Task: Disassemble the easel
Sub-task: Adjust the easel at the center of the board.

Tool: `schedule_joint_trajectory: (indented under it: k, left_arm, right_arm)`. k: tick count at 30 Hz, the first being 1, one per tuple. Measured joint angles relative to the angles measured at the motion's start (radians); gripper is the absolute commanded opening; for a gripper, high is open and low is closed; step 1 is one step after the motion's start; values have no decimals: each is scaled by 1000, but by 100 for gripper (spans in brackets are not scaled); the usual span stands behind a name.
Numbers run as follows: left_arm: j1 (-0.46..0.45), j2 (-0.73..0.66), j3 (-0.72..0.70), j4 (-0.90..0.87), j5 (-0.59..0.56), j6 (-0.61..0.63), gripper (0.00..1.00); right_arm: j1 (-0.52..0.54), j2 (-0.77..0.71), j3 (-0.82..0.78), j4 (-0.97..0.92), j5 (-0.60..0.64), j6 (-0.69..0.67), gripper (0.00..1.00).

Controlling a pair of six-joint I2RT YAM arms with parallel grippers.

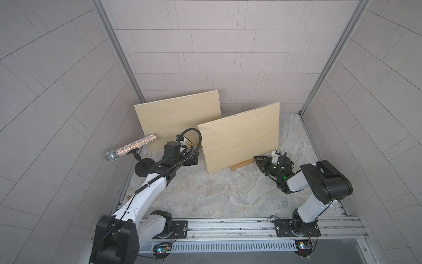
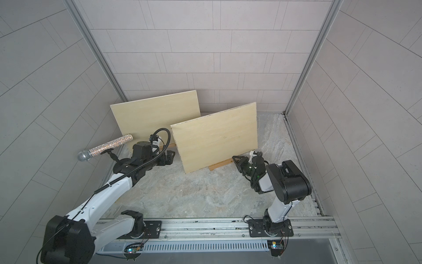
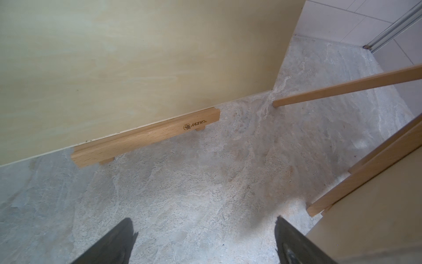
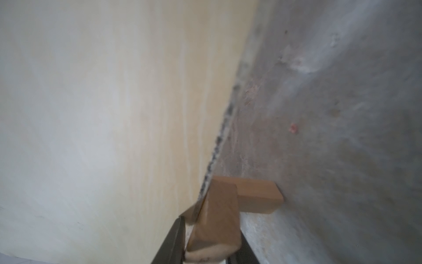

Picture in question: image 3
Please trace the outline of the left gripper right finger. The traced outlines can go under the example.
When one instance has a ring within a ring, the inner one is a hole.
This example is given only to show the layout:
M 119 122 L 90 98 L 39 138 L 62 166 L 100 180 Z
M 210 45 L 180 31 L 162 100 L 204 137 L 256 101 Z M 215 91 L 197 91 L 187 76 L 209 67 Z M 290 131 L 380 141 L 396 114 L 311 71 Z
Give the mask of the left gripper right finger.
M 281 264 L 336 263 L 281 216 L 275 222 L 274 234 Z

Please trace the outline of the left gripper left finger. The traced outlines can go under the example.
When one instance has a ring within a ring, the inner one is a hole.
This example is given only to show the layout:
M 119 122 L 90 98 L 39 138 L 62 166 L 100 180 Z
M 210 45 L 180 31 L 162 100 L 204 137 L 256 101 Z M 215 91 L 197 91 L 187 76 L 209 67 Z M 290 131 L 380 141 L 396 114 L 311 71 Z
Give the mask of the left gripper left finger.
M 72 264 L 128 264 L 137 236 L 132 220 L 125 218 Z

